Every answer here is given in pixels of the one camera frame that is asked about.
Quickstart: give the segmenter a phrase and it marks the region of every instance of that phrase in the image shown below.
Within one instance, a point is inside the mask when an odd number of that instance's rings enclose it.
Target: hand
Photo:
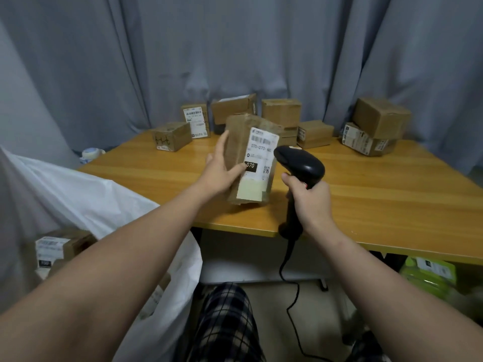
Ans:
[[[225,158],[223,153],[225,151],[225,143],[228,138],[228,131],[225,131],[214,148],[214,153],[209,153],[206,157],[206,166],[202,175],[197,180],[202,190],[209,198],[216,194],[223,193],[230,185],[238,178],[246,169],[245,163],[235,165],[231,170],[226,170]]]
[[[295,176],[283,173],[281,179],[292,192],[299,221],[310,236],[316,237],[320,232],[335,227],[329,184],[321,180],[307,190]]]

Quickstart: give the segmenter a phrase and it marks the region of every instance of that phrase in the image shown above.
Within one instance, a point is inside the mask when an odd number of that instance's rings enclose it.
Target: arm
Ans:
[[[0,317],[5,360],[111,360],[200,207],[245,170],[216,144],[198,181],[73,259]]]
[[[308,191],[294,176],[282,179],[305,231],[392,361],[481,360],[480,326],[410,284],[336,227],[326,182]]]

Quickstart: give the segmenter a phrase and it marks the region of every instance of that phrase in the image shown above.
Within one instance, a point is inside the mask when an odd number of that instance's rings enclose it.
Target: white plastic bag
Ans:
[[[158,206],[111,180],[16,156],[1,148],[0,187],[0,214],[10,216],[0,224],[3,305],[15,301],[31,284],[25,272],[14,269],[16,250],[24,239],[33,240],[66,225],[89,230],[101,239]],[[171,282],[154,314],[131,326],[114,361],[172,359],[201,269],[199,246],[188,233],[169,267]]]

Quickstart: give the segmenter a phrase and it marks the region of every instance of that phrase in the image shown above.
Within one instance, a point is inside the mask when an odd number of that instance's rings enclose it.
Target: person's left hand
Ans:
[[[206,157],[205,169],[197,181],[209,197],[214,197],[216,194],[226,191],[246,169],[245,163],[241,163],[235,165],[231,170],[226,170],[223,153],[228,134],[229,132],[225,131],[220,136],[214,148],[214,153],[209,153]]]

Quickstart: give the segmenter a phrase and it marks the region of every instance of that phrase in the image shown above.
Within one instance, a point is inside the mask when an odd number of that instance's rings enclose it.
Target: black barcode scanner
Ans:
[[[320,160],[304,150],[292,148],[291,146],[279,146],[273,151],[273,154],[275,155],[275,158],[277,159],[277,161],[285,169],[287,169],[291,175],[295,176],[299,181],[307,185],[307,189],[313,188],[318,182],[320,182],[320,179],[322,179],[322,177],[326,173],[326,169],[324,165],[320,162]],[[289,191],[287,219],[285,220],[284,223],[280,224],[280,226],[278,227],[278,233],[283,238],[288,240],[287,251],[285,252],[285,258],[284,258],[284,261],[281,263],[278,274],[280,275],[280,278],[284,282],[293,283],[297,285],[297,295],[295,296],[293,303],[287,307],[287,315],[290,318],[290,322],[292,323],[292,326],[294,328],[295,336],[297,337],[297,342],[299,343],[300,352],[302,352],[302,354],[305,357],[316,358],[316,359],[332,362],[328,358],[314,356],[312,354],[307,354],[303,351],[302,345],[300,344],[300,340],[299,340],[299,334],[297,333],[297,329],[295,327],[294,321],[292,320],[292,317],[288,312],[293,307],[293,305],[295,305],[295,303],[297,302],[297,299],[299,298],[300,285],[295,281],[287,281],[283,277],[281,272],[284,269],[284,266],[287,263],[287,261],[290,259],[290,256],[292,255],[292,251],[294,249],[295,242],[299,239],[300,235],[302,235],[302,232],[303,232],[302,224],[300,224],[299,218],[297,217],[297,213],[295,212],[294,196]]]
[[[326,173],[324,164],[305,150],[279,146],[273,154],[290,175],[307,185],[307,189],[313,188]],[[295,212],[294,197],[291,192],[288,195],[287,219],[278,227],[278,232],[283,238],[296,241],[302,235],[303,228]]]

